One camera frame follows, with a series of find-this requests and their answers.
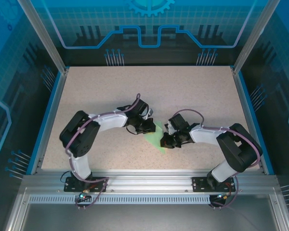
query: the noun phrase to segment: enclosure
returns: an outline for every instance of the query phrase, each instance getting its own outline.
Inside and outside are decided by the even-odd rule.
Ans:
[[[99,133],[89,166],[109,181],[79,211],[59,135],[77,111],[137,93],[156,132]],[[185,108],[206,126],[240,123],[262,148],[229,209],[192,182],[224,161],[220,147],[160,146]],[[0,0],[0,230],[88,227],[289,231],[289,0]]]

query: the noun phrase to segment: beige work surface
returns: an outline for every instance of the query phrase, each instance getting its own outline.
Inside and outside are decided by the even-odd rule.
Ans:
[[[192,108],[204,115],[207,126],[240,123],[247,128],[228,66],[71,67],[42,169],[70,169],[59,134],[75,112],[113,111],[133,103],[137,93],[163,124],[176,111]],[[190,124],[201,121],[193,112],[182,116]],[[99,133],[88,155],[91,169],[212,169],[224,160],[218,146],[205,143],[162,153],[142,134],[134,136],[124,128]]]

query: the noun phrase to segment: robotic arm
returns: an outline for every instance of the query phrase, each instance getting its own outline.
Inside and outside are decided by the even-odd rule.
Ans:
[[[92,180],[87,153],[99,132],[128,125],[135,128],[135,134],[155,132],[155,124],[150,118],[152,113],[153,110],[140,98],[137,98],[132,106],[118,107],[115,111],[100,116],[78,111],[60,134],[60,140],[66,148],[81,126],[91,119],[91,122],[82,128],[68,148],[72,154],[71,166],[76,178]]]
[[[189,125],[180,114],[176,114],[168,120],[165,127],[168,132],[164,133],[160,141],[161,147],[181,148],[186,143],[200,142],[220,146],[226,160],[207,175],[207,183],[212,189],[234,174],[245,171],[257,160],[255,150],[241,138],[242,136],[249,140],[262,155],[261,147],[240,124],[234,124],[227,129],[212,129],[199,123]],[[241,137],[229,132],[230,130],[239,133]]]

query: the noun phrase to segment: green object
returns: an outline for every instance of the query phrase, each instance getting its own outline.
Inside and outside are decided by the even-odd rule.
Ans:
[[[161,121],[154,122],[156,125],[155,132],[144,134],[144,138],[150,142],[154,147],[156,147],[160,152],[166,153],[165,148],[160,146],[160,140],[163,137],[163,123]]]

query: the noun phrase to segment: vertical metal post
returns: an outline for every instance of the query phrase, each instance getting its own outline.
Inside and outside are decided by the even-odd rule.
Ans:
[[[54,64],[58,68],[58,70],[64,74],[66,66],[63,63],[52,39],[50,38],[43,22],[41,21],[37,11],[35,10],[34,6],[32,5],[30,0],[18,0],[20,6],[23,8],[27,18],[29,19],[30,23],[32,24],[34,30],[36,31],[38,37],[42,41],[44,47],[46,48],[48,54],[50,55],[51,59],[53,60]]]
[[[238,56],[236,63],[233,67],[234,72],[238,73],[243,64],[245,63],[247,57],[249,56],[251,50],[255,46],[258,38],[260,37],[261,33],[263,32],[266,24],[269,22],[275,8],[277,7],[280,0],[268,0],[265,8],[263,9],[261,15],[256,22],[254,29],[252,30],[249,38],[247,39],[240,55]]]

